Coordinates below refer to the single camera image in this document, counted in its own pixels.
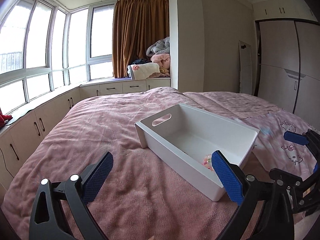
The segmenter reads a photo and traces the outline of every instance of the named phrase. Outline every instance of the curtain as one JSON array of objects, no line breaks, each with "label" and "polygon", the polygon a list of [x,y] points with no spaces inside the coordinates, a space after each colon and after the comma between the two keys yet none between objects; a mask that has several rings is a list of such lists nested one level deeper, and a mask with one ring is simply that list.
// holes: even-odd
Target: curtain
[{"label": "curtain", "polygon": [[115,78],[128,76],[127,65],[169,36],[169,0],[118,0],[114,8],[112,62]]}]

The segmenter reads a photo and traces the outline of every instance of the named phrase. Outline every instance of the storage box handle hole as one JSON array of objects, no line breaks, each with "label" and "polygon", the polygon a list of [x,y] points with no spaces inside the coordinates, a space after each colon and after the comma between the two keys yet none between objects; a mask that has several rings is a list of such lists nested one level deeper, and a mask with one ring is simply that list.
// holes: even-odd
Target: storage box handle hole
[{"label": "storage box handle hole", "polygon": [[168,121],[170,118],[171,118],[171,114],[166,114],[164,116],[161,116],[152,122],[152,126],[157,126],[165,121]]}]

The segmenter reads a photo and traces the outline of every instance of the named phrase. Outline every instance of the pink bedspread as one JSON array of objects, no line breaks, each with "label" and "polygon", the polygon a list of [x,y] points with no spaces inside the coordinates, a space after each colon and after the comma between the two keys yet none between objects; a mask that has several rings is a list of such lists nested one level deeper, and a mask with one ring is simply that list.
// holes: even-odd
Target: pink bedspread
[{"label": "pink bedspread", "polygon": [[[97,198],[88,205],[101,229],[112,239],[215,239],[237,205],[225,194],[212,202],[168,167],[150,149],[142,149],[134,123],[177,103],[239,119],[280,109],[264,100],[234,93],[179,93],[157,88],[143,93],[86,99],[73,107],[49,133],[13,179],[1,206],[13,229],[28,239],[34,197],[43,178],[66,180],[110,151],[114,166]],[[244,168],[268,181],[251,154]],[[70,227],[81,239],[63,203]],[[256,210],[244,239],[257,220]]]}]

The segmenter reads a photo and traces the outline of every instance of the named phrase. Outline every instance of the window pane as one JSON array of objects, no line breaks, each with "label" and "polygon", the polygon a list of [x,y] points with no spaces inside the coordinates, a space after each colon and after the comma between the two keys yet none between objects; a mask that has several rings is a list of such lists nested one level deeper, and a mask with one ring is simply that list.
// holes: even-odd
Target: window pane
[{"label": "window pane", "polygon": [[64,23],[66,14],[58,10],[54,21],[51,47],[51,65],[52,69],[62,69],[62,44]]},{"label": "window pane", "polygon": [[38,2],[33,12],[27,41],[26,67],[46,66],[47,33],[52,9]]},{"label": "window pane", "polygon": [[55,89],[64,86],[63,71],[53,71],[52,78],[53,78],[53,86]]},{"label": "window pane", "polygon": [[112,54],[113,7],[107,5],[93,10],[91,57]]},{"label": "window pane", "polygon": [[113,77],[112,62],[90,65],[90,77],[91,79]]},{"label": "window pane", "polygon": [[27,78],[29,100],[50,91],[49,75]]},{"label": "window pane", "polygon": [[23,68],[24,36],[34,0],[21,0],[0,28],[0,74]]},{"label": "window pane", "polygon": [[88,9],[71,14],[68,38],[69,67],[85,64]]},{"label": "window pane", "polygon": [[0,108],[3,114],[7,114],[25,102],[22,80],[0,88]]},{"label": "window pane", "polygon": [[69,69],[70,84],[87,81],[87,72],[85,66]]}]

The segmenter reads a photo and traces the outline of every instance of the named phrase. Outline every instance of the white storage box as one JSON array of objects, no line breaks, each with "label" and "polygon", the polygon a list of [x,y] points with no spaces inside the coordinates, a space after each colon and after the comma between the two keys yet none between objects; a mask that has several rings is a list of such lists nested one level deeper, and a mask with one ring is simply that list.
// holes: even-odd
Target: white storage box
[{"label": "white storage box", "polygon": [[[155,124],[163,116],[166,121]],[[259,130],[185,104],[178,104],[135,123],[142,148],[149,147],[180,176],[212,201],[225,193],[217,174],[202,165],[220,150],[243,168]]]}]

